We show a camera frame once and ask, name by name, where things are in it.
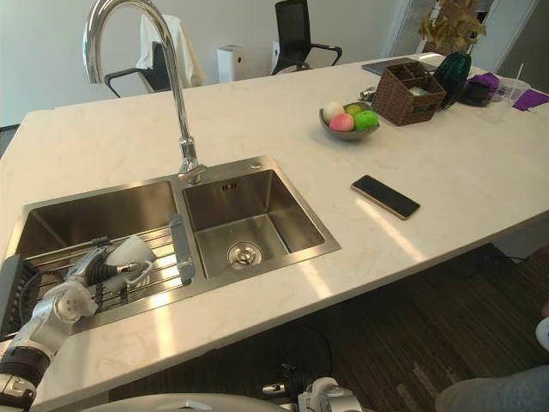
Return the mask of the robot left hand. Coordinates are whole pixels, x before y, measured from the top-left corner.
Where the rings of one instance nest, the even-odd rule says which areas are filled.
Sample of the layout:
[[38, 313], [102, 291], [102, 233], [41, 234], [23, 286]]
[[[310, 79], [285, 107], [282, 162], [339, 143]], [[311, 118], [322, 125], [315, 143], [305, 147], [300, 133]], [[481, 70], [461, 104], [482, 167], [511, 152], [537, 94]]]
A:
[[100, 286], [127, 303], [129, 291], [148, 282], [156, 258], [141, 237], [132, 235], [118, 246], [98, 246], [89, 252], [69, 269], [65, 281]]

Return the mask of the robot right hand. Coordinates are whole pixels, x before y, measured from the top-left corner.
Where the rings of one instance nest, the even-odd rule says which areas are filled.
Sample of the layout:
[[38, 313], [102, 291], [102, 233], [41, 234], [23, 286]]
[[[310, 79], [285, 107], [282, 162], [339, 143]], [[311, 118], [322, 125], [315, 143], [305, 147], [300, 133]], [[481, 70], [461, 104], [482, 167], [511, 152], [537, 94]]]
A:
[[270, 398], [284, 398], [296, 403], [298, 396], [305, 391], [309, 382], [308, 375], [294, 365], [283, 363], [274, 383], [262, 387], [263, 395]]

